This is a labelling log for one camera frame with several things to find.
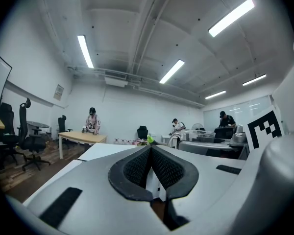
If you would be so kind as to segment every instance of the green object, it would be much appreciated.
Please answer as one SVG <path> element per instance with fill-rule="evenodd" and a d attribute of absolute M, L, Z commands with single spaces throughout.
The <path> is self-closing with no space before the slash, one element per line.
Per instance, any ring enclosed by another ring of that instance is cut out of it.
<path fill-rule="evenodd" d="M 152 143 L 154 140 L 150 135 L 147 135 L 147 141 L 148 143 Z"/>

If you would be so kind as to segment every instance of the air vent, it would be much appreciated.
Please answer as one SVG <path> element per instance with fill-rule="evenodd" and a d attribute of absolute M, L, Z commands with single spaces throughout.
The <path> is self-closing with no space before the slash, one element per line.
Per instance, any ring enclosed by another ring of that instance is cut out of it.
<path fill-rule="evenodd" d="M 120 73 L 117 73 L 117 72 L 113 72 L 113 71 L 105 71 L 104 75 L 108 76 L 108 77 L 112 77 L 112 78 L 126 80 L 126 75 L 120 74 Z"/>
<path fill-rule="evenodd" d="M 118 86 L 118 87 L 125 87 L 125 85 L 128 84 L 128 82 L 125 80 L 115 79 L 115 78 L 106 77 L 106 76 L 104 77 L 104 80 L 106 81 L 106 84 Z"/>

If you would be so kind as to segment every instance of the black shirt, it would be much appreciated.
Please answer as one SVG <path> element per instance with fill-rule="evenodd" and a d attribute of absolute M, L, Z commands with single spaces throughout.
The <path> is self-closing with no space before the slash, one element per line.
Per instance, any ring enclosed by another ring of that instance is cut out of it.
<path fill-rule="evenodd" d="M 222 118 L 220 120 L 220 126 L 219 127 L 228 127 L 229 124 L 235 124 L 234 118 L 230 115 L 226 115 L 226 118 Z"/>

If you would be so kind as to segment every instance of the white desk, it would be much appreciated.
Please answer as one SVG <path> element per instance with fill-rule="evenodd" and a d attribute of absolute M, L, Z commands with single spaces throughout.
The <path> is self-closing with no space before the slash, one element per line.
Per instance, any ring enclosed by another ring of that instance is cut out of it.
<path fill-rule="evenodd" d="M 61 178 L 64 174 L 68 173 L 70 170 L 80 165 L 82 161 L 72 160 L 69 164 L 67 164 L 62 170 L 60 170 L 57 174 L 55 174 L 52 178 L 50 178 L 47 182 L 45 182 L 37 191 L 35 191 L 29 198 L 27 198 L 23 205 L 28 206 L 32 199 L 40 193 L 44 188 L 48 185 L 52 184 L 57 179 Z"/>
<path fill-rule="evenodd" d="M 167 143 L 172 136 L 170 135 L 162 135 L 161 142 Z M 171 140 L 171 143 L 168 143 L 169 147 L 175 147 L 177 149 L 177 136 L 174 136 Z"/>
<path fill-rule="evenodd" d="M 78 160 L 89 161 L 105 156 L 109 156 L 120 151 L 129 150 L 135 148 L 136 145 L 121 145 L 121 144 L 107 144 L 107 143 L 95 143 L 86 152 L 84 152 Z"/>

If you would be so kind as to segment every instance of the cap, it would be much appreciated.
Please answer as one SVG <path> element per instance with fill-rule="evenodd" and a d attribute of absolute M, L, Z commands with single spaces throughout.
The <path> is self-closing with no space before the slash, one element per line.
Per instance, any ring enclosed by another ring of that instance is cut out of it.
<path fill-rule="evenodd" d="M 89 114 L 94 114 L 94 113 L 96 113 L 96 110 L 95 110 L 95 108 L 94 107 L 92 107 L 92 108 L 90 108 L 89 109 Z"/>

